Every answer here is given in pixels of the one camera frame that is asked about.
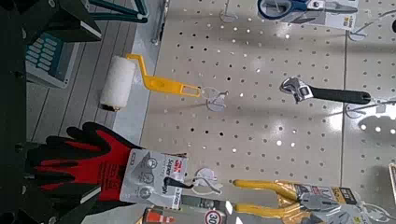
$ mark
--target black handle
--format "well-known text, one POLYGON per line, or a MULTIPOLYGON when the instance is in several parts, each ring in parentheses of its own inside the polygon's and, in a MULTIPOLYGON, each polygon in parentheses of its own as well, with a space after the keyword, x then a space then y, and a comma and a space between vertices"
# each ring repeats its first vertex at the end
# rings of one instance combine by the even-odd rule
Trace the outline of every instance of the black handle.
POLYGON ((314 98, 322 100, 337 101, 342 103, 350 103, 355 105, 367 105, 371 101, 371 96, 365 91, 343 91, 331 89, 319 89, 309 87, 314 98))
POLYGON ((194 185, 185 185, 180 181, 177 181, 174 178, 168 176, 163 180, 163 183, 165 184, 165 186, 172 186, 183 189, 192 189, 194 187, 194 185))

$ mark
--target work glove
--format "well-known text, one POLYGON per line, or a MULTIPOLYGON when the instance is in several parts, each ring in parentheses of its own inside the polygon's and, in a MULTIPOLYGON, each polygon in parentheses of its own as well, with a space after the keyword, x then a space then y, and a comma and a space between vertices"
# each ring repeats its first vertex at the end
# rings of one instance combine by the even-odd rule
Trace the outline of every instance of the work glove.
POLYGON ((47 144, 28 151, 37 185, 49 194, 66 185, 100 185, 91 214, 129 205, 120 202, 122 179, 131 150, 142 147, 93 122, 67 133, 72 138, 49 136, 47 144))

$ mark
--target wooden floor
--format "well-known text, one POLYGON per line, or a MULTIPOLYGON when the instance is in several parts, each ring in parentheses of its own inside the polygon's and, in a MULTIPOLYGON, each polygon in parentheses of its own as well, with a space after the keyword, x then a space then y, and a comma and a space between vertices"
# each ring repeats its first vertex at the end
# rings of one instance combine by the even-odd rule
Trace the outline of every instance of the wooden floor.
MULTIPOLYGON (((114 0, 129 7, 130 0, 114 0)), ((108 12, 91 6, 90 11, 108 12)), ((101 90, 113 55, 131 52, 136 24, 126 21, 98 21, 102 41, 81 43, 66 89, 51 89, 27 83, 27 141, 43 143, 50 135, 66 136, 71 126, 95 121, 113 127, 116 114, 99 108, 101 90)))

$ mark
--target yellow-handled pliers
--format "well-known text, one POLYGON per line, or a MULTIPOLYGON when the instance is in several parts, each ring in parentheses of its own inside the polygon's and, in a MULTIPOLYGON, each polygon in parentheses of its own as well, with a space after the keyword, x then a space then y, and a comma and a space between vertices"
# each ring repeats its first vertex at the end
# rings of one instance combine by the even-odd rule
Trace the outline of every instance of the yellow-handled pliers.
POLYGON ((234 207, 235 212, 280 218, 284 223, 296 223, 296 220, 310 217, 311 212, 327 212, 339 205, 338 202, 321 195, 309 193, 298 195, 294 185, 286 181, 235 180, 233 184, 243 189, 273 190, 278 196, 280 205, 278 208, 269 208, 249 203, 237 203, 234 207))

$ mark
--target paint roller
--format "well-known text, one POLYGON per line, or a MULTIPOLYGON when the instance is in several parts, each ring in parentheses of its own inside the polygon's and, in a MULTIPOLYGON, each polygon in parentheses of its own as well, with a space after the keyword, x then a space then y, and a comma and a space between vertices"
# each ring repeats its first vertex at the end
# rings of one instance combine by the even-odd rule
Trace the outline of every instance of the paint roller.
POLYGON ((134 76, 138 73, 138 67, 140 67, 145 87, 151 91, 190 97, 201 96, 201 90, 196 86, 165 77, 149 76, 142 55, 127 54, 126 58, 114 56, 111 59, 105 87, 100 98, 100 104, 103 109, 119 111, 127 105, 134 76))

